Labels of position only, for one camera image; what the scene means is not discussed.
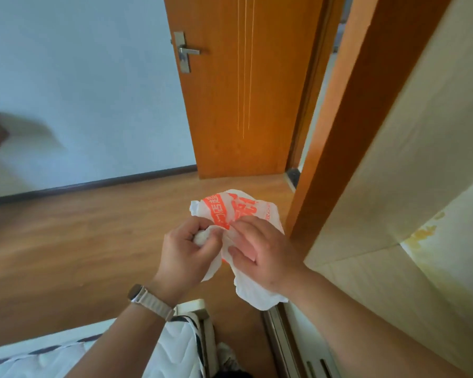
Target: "pants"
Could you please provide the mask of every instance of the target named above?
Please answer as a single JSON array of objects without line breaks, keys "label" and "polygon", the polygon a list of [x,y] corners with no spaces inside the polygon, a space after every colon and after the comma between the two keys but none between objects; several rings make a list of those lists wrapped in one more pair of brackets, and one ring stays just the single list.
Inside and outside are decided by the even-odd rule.
[{"label": "pants", "polygon": [[246,371],[219,371],[216,375],[214,375],[214,378],[253,378],[252,375],[250,375]]}]

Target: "hand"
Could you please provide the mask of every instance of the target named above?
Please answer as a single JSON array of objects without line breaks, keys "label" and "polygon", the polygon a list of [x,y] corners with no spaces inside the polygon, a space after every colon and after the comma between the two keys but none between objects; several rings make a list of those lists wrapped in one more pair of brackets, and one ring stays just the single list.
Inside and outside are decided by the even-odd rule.
[{"label": "hand", "polygon": [[229,247],[234,266],[271,292],[288,296],[296,276],[309,269],[303,264],[289,240],[271,223],[255,216],[243,216],[231,224],[256,250],[256,261]]},{"label": "hand", "polygon": [[211,225],[214,223],[208,219],[191,216],[165,235],[158,272],[147,288],[171,307],[202,281],[210,263],[221,251],[222,229],[212,231],[201,248],[193,243],[198,231]]}]

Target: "shoe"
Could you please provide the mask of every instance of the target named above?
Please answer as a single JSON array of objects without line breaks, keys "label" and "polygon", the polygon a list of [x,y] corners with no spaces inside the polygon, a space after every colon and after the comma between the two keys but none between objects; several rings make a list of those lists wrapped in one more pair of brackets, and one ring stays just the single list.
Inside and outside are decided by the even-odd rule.
[{"label": "shoe", "polygon": [[216,351],[220,371],[244,371],[237,361],[235,352],[227,344],[220,342],[217,344]]}]

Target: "baseboard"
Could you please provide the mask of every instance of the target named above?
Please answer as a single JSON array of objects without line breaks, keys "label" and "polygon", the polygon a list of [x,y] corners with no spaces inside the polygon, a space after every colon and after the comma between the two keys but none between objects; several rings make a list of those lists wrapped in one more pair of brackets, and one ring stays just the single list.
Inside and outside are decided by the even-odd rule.
[{"label": "baseboard", "polygon": [[194,164],[190,166],[169,168],[166,170],[145,172],[142,174],[126,175],[126,176],[119,176],[117,178],[90,181],[88,183],[80,183],[80,184],[67,185],[63,187],[48,188],[46,190],[23,192],[23,193],[18,193],[16,195],[1,196],[0,205],[22,202],[25,200],[31,200],[31,199],[35,199],[39,197],[62,195],[64,193],[69,193],[69,192],[92,190],[95,188],[102,188],[102,187],[110,187],[110,186],[118,185],[118,184],[136,183],[136,182],[144,181],[144,180],[151,180],[151,179],[163,178],[166,176],[173,176],[173,175],[180,175],[180,174],[184,174],[188,172],[195,172],[197,170],[198,168],[196,167],[196,164]]}]

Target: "wristwatch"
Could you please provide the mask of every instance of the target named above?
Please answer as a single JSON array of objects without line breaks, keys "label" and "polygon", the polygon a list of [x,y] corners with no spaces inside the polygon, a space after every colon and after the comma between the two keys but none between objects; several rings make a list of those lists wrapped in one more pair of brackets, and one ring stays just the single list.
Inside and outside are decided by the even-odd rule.
[{"label": "wristwatch", "polygon": [[143,285],[133,285],[132,289],[128,292],[128,299],[153,311],[159,317],[164,318],[166,322],[170,321],[173,317],[174,310],[151,294]]}]

